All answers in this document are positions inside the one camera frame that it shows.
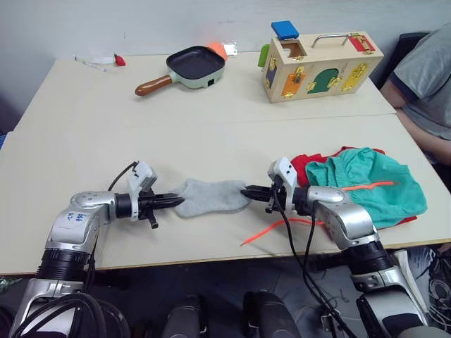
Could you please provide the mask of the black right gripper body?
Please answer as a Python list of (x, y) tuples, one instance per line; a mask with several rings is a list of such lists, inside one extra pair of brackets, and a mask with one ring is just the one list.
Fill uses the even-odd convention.
[(269, 192), (271, 193), (271, 197), (265, 211), (267, 213), (285, 211), (286, 189), (281, 177), (274, 178), (272, 185), (269, 188)]

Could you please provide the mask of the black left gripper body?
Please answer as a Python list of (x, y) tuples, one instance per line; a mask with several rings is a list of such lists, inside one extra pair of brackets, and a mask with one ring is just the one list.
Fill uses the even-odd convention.
[(152, 229), (159, 227), (154, 215), (154, 197), (153, 192), (140, 192), (138, 196), (138, 220), (148, 220)]

